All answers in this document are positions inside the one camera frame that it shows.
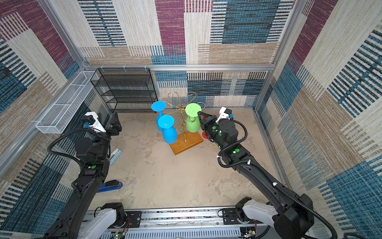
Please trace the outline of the red wine glass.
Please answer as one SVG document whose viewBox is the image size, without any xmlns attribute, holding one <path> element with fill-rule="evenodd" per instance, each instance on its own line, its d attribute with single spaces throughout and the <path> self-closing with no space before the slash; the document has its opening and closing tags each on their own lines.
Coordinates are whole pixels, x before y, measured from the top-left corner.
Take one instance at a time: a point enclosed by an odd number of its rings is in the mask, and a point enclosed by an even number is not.
<svg viewBox="0 0 382 239">
<path fill-rule="evenodd" d="M 204 139 L 208 139 L 208 136 L 206 135 L 205 131 L 203 131 L 203 133 L 202 133 L 202 137 L 203 137 Z"/>
</svg>

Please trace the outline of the green wine glass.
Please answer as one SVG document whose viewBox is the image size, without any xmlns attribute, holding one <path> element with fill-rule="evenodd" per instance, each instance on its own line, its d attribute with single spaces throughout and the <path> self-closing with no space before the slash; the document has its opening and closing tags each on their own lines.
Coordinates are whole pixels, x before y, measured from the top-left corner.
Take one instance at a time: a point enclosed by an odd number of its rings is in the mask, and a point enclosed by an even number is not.
<svg viewBox="0 0 382 239">
<path fill-rule="evenodd" d="M 201 128 L 198 113 L 202 111 L 200 105 L 196 103 L 190 103 L 186 106 L 186 129 L 191 133 L 198 132 Z"/>
</svg>

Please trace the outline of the blue wine glass front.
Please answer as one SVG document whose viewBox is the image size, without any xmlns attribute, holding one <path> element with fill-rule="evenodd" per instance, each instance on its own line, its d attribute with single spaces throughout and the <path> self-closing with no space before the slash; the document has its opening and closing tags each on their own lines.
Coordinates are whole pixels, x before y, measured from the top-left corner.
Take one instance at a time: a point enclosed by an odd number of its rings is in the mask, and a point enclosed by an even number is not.
<svg viewBox="0 0 382 239">
<path fill-rule="evenodd" d="M 178 140 L 178 134 L 174 128 L 175 120 L 171 115 L 161 116 L 158 120 L 160 128 L 163 129 L 162 134 L 165 143 L 173 144 Z"/>
</svg>

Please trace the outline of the blue wine glass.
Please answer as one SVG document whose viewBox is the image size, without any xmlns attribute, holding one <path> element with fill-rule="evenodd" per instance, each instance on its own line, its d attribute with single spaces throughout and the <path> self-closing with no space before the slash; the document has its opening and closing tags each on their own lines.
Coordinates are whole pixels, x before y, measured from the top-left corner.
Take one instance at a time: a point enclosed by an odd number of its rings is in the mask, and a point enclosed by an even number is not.
<svg viewBox="0 0 382 239">
<path fill-rule="evenodd" d="M 165 143 L 173 144 L 178 140 L 178 134 L 174 128 L 175 120 L 171 115 L 161 116 L 158 120 L 160 128 L 163 129 L 162 134 Z"/>
<path fill-rule="evenodd" d="M 157 112 L 158 113 L 158 116 L 156 117 L 156 125 L 157 125 L 157 129 L 162 132 L 163 131 L 163 128 L 160 127 L 159 125 L 159 119 L 164 115 L 163 114 L 163 110 L 165 110 L 166 108 L 166 103 L 163 102 L 163 101 L 156 101 L 154 102 L 152 105 L 151 105 L 151 109 L 154 111 L 154 112 Z"/>
</svg>

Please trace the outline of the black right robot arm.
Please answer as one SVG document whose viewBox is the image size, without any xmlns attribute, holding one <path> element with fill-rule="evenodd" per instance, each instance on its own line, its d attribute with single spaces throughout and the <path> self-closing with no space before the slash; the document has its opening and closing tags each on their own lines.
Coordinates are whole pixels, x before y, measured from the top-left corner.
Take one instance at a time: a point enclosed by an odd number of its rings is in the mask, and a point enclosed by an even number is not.
<svg viewBox="0 0 382 239">
<path fill-rule="evenodd" d="M 237 221 L 242 224 L 260 221 L 274 228 L 282 239 L 306 239 L 316 217 L 312 200 L 288 189 L 257 162 L 242 145 L 248 137 L 246 127 L 231 113 L 230 109 L 224 109 L 219 116 L 198 112 L 198 118 L 208 140 L 220 149 L 218 164 L 244 175 L 269 200 L 262 204 L 250 197 L 243 198 L 235 206 Z"/>
</svg>

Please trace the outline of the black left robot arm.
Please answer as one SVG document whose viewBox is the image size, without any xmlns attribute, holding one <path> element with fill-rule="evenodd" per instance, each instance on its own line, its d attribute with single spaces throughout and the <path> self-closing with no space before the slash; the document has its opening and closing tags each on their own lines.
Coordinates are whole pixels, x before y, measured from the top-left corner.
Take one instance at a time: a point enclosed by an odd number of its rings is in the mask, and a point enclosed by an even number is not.
<svg viewBox="0 0 382 239">
<path fill-rule="evenodd" d="M 78 237 L 87 209 L 108 175 L 111 137 L 119 135 L 122 131 L 117 112 L 111 115 L 106 127 L 103 127 L 98 121 L 95 112 L 86 113 L 81 120 L 82 128 L 62 134 L 47 148 L 49 154 L 66 157 L 76 162 L 80 167 L 80 173 L 71 184 L 74 189 L 73 194 L 54 224 L 44 235 L 45 239 L 75 239 Z M 83 131 L 90 133 L 93 137 L 83 137 L 76 142 L 76 156 L 54 151 L 54 146 L 60 141 Z"/>
</svg>

